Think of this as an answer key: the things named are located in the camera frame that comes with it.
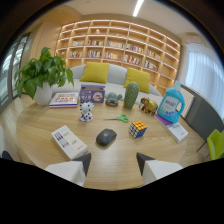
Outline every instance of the plastic bottle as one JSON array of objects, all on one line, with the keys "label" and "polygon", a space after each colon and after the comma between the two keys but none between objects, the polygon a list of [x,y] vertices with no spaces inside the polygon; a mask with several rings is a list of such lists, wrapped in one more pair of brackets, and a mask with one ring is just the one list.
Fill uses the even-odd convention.
[{"label": "plastic bottle", "polygon": [[[177,123],[181,113],[185,107],[185,101],[182,93],[180,92],[181,83],[175,81],[173,88],[166,90],[166,95],[163,97],[162,102],[159,105],[158,114],[164,119]],[[181,109],[176,112],[178,104],[181,103]]]}]

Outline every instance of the white sofa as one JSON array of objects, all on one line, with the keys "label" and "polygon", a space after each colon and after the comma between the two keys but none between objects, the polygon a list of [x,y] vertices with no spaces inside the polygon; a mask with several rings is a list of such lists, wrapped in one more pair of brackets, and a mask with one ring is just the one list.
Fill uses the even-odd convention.
[{"label": "white sofa", "polygon": [[[81,84],[100,85],[100,86],[105,86],[106,98],[110,92],[115,92],[116,94],[122,94],[121,100],[124,100],[126,88],[124,88],[123,86],[124,86],[126,75],[127,75],[126,68],[118,66],[118,65],[110,64],[108,75],[107,75],[107,83],[103,84],[103,83],[79,81],[83,75],[85,67],[86,65],[79,65],[79,66],[71,68],[73,72],[74,87],[72,86],[71,83],[68,84],[68,81],[66,81],[65,85],[62,87],[57,87],[57,85],[53,85],[52,93],[55,94],[60,92],[73,92],[73,91],[79,92],[81,88]],[[163,98],[161,94],[158,92],[158,90],[155,89],[151,84],[149,87],[149,94],[139,91],[139,94],[135,103],[140,104],[141,98],[143,97],[149,97],[151,100],[154,100],[158,104],[158,106]]]}]

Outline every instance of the wooden shelf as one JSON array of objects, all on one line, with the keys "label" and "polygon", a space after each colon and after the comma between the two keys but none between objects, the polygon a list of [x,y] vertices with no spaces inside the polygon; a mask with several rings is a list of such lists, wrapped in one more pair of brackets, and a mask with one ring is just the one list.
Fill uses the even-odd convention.
[{"label": "wooden shelf", "polygon": [[[73,46],[74,41],[80,45]],[[89,45],[90,41],[100,41],[102,45]],[[82,57],[71,57],[73,49],[82,52]],[[89,51],[101,52],[101,56],[87,57]],[[95,61],[145,71],[150,74],[150,83],[163,96],[166,89],[174,84],[181,53],[179,43],[154,29],[132,22],[107,19],[79,21],[62,26],[55,52],[59,56],[64,52],[67,67]],[[105,55],[117,55],[123,60],[104,58]],[[126,55],[136,60],[141,59],[140,65],[126,62]],[[158,71],[145,67],[146,61],[157,66]]]}]

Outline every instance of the book on table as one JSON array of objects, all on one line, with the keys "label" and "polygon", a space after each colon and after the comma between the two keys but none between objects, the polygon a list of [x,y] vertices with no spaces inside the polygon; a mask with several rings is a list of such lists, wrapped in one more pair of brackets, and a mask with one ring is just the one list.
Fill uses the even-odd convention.
[{"label": "book on table", "polygon": [[169,132],[177,143],[180,143],[188,135],[188,132],[178,122],[174,124],[158,114],[155,114],[154,118]]},{"label": "book on table", "polygon": [[56,93],[49,104],[49,108],[76,108],[79,92]]},{"label": "book on table", "polygon": [[66,125],[53,131],[51,135],[70,160],[76,159],[88,151],[88,146]]}]

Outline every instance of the curtain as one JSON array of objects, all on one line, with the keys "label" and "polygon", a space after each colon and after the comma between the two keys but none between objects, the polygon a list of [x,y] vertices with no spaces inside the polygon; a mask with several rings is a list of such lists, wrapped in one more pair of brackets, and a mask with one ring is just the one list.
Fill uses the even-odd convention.
[{"label": "curtain", "polygon": [[190,50],[185,83],[207,99],[224,120],[224,72],[212,57]]}]

